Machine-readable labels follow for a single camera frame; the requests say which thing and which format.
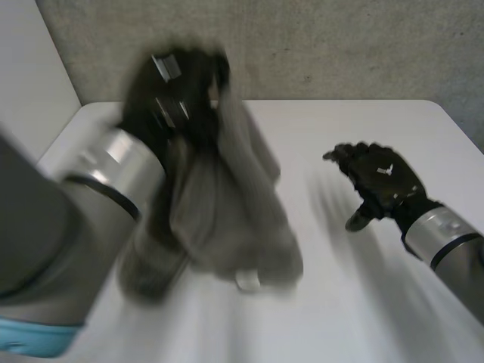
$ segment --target towel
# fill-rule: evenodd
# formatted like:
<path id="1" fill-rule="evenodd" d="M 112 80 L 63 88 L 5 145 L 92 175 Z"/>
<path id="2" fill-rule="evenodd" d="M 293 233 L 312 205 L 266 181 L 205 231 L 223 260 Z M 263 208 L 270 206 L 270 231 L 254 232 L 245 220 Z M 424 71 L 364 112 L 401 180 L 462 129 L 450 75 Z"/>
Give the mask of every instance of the towel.
<path id="1" fill-rule="evenodd" d="M 169 224 L 201 268 L 240 289 L 292 287 L 303 259 L 275 192 L 280 168 L 244 104 L 229 87 L 217 107 L 216 153 L 197 152 L 183 139 Z"/>

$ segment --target white table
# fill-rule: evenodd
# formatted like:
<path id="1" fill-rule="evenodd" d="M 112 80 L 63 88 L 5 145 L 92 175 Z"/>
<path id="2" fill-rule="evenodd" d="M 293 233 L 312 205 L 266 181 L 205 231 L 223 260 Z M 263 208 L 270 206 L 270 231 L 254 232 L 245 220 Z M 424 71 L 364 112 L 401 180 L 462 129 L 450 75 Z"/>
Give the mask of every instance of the white table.
<path id="1" fill-rule="evenodd" d="M 296 363 L 484 361 L 484 329 L 409 256 L 391 221 L 344 223 L 358 195 L 321 155 L 341 141 L 400 151 L 429 195 L 484 231 L 484 156 L 428 101 L 248 101 L 281 163 L 278 193 L 305 264 L 292 293 L 244 296 L 188 269 L 163 306 L 126 301 L 111 278 L 57 362 Z M 62 165 L 119 105 L 83 107 L 39 166 Z"/>

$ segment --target robotic hand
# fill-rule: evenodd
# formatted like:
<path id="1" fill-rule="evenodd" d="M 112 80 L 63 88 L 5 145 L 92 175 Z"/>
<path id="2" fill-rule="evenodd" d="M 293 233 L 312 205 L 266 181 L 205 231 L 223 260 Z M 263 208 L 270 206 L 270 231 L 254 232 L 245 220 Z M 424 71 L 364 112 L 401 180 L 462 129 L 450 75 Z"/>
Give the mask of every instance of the robotic hand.
<path id="1" fill-rule="evenodd" d="M 430 200 L 415 172 L 389 147 L 338 144 L 323 159 L 337 163 L 363 199 L 346 230 L 360 231 L 372 219 L 395 219 L 405 249 L 428 264 L 484 324 L 484 237 Z"/>
<path id="2" fill-rule="evenodd" d="M 164 180 L 175 136 L 214 148 L 209 102 L 223 87 L 223 54 L 169 48 L 150 54 L 123 119 L 93 141 L 60 183 L 43 178 L 0 137 L 0 350 L 52 358 L 85 323 L 120 249 Z"/>

